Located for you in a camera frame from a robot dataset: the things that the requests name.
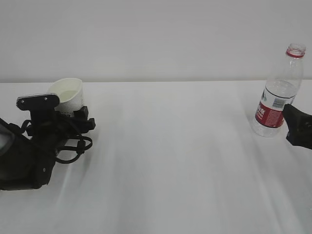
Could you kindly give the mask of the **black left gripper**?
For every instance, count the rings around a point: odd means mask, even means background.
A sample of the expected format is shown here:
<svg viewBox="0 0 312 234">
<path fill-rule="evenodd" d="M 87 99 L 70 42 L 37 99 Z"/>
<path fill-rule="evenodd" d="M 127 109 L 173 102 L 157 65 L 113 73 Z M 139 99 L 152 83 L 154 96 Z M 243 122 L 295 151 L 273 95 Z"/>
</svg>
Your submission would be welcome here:
<svg viewBox="0 0 312 234">
<path fill-rule="evenodd" d="M 80 156 L 80 133 L 86 134 L 96 127 L 95 119 L 88 118 L 87 106 L 66 116 L 59 111 L 49 119 L 31 120 L 26 128 L 30 137 L 27 153 L 30 156 L 57 156 L 62 151 Z"/>
</svg>

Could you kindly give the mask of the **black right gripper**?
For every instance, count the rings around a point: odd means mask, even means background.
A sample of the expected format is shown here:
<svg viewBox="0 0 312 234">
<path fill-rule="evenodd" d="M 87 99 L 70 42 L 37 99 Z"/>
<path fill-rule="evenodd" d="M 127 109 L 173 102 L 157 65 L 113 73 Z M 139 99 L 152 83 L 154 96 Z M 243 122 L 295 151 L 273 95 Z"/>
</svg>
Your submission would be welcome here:
<svg viewBox="0 0 312 234">
<path fill-rule="evenodd" d="M 289 129 L 287 141 L 292 146 L 312 149 L 312 116 L 286 104 L 283 117 Z"/>
</svg>

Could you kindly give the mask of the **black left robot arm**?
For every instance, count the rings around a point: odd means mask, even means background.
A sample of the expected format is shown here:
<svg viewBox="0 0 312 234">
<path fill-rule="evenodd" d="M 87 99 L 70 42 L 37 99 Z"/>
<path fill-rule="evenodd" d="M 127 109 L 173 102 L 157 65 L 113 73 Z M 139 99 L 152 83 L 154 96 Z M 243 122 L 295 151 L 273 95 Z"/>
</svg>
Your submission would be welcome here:
<svg viewBox="0 0 312 234">
<path fill-rule="evenodd" d="M 56 163 L 71 164 L 90 149 L 95 129 L 83 106 L 69 117 L 54 109 L 32 110 L 22 126 L 0 121 L 0 188 L 32 190 L 47 185 Z"/>
</svg>

